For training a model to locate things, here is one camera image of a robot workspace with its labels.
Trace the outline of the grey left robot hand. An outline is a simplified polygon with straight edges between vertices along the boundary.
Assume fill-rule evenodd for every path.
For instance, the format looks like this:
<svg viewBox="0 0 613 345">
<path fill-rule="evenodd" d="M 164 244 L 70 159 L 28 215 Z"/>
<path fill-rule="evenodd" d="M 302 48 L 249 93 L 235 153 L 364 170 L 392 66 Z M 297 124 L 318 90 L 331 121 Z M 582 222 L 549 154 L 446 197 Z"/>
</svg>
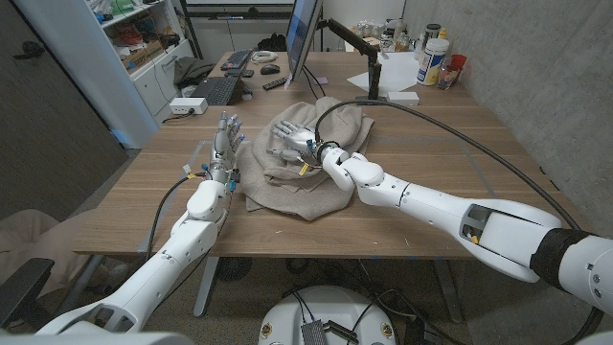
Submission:
<svg viewBox="0 0 613 345">
<path fill-rule="evenodd" d="M 211 178 L 217 182 L 233 184 L 240 181 L 240 172 L 235 167 L 236 152 L 244 139 L 243 134 L 238 134 L 240 126 L 237 114 L 229 116 L 226 111 L 221 112 L 208 169 Z"/>
</svg>

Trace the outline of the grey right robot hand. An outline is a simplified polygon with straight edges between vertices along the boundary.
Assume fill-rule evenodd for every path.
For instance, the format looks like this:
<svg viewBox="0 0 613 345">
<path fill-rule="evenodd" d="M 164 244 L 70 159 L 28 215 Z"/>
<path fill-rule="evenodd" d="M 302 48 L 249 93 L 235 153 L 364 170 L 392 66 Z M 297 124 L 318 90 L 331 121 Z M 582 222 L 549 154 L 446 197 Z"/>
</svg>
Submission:
<svg viewBox="0 0 613 345">
<path fill-rule="evenodd" d="M 282 120 L 275 124 L 271 131 L 285 144 L 286 149 L 268 149 L 266 152 L 288 162 L 307 163 L 312 168 L 321 168 L 314 153 L 314 130 L 299 124 Z"/>
</svg>

